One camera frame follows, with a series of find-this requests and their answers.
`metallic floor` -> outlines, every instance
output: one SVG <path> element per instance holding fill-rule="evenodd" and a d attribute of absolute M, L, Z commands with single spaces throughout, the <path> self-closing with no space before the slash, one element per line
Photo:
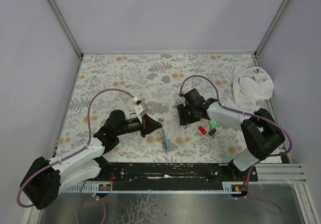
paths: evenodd
<path fill-rule="evenodd" d="M 252 185 L 252 190 L 280 205 L 284 215 L 271 215 L 249 198 L 234 200 L 222 194 L 110 194 L 103 198 L 107 208 L 104 223 L 304 223 L 291 185 Z M 76 197 L 74 193 L 62 193 L 41 212 L 38 224 L 76 223 Z M 82 194 L 79 213 L 81 224 L 99 224 L 103 216 L 101 202 Z"/>

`flower pattern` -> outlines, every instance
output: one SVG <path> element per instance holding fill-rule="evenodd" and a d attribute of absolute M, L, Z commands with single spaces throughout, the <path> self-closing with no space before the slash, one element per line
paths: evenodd
<path fill-rule="evenodd" d="M 188 76 L 199 74 L 210 78 L 218 87 L 224 105 L 254 111 L 267 108 L 265 101 L 236 104 L 232 96 L 232 79 L 236 65 L 253 67 L 250 54 L 173 54 L 173 55 L 85 55 L 58 141 L 56 155 L 60 156 L 87 143 L 87 110 L 92 97 L 106 88 L 129 91 L 145 102 L 148 115 L 163 124 L 171 151 L 167 152 L 161 130 L 142 138 L 139 133 L 119 136 L 120 143 L 105 154 L 112 162 L 229 162 L 245 147 L 241 131 L 217 123 L 218 135 L 211 139 L 200 133 L 210 127 L 202 119 L 185 127 L 179 124 L 176 109 L 183 103 L 178 93 Z M 212 86 L 199 78 L 189 79 L 183 92 L 196 88 L 205 98 L 215 98 Z M 111 111 L 121 109 L 128 118 L 134 113 L 130 97 L 122 92 L 103 93 L 93 103 L 90 112 L 92 131 L 104 124 Z M 266 162 L 280 163 L 279 157 Z"/>

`red object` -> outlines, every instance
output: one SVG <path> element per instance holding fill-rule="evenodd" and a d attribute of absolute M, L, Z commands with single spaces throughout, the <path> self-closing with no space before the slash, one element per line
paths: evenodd
<path fill-rule="evenodd" d="M 203 135 L 206 134 L 206 130 L 202 126 L 199 126 L 199 130 Z"/>

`wall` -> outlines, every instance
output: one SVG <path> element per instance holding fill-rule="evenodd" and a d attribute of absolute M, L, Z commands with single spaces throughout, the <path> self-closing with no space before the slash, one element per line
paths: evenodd
<path fill-rule="evenodd" d="M 83 52 L 254 51 L 282 0 L 56 0 Z"/>
<path fill-rule="evenodd" d="M 0 216 L 16 224 L 19 184 L 49 157 L 78 59 L 46 0 L 0 0 L 0 16 Z"/>
<path fill-rule="evenodd" d="M 291 0 L 260 55 L 274 80 L 281 124 L 294 139 L 292 158 L 304 167 L 321 213 L 321 0 Z"/>

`white towel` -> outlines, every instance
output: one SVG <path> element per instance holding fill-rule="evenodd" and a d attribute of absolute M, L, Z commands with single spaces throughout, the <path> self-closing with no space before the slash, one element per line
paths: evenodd
<path fill-rule="evenodd" d="M 260 67 L 244 69 L 236 66 L 233 77 L 233 97 L 237 103 L 268 100 L 272 97 L 273 81 Z"/>

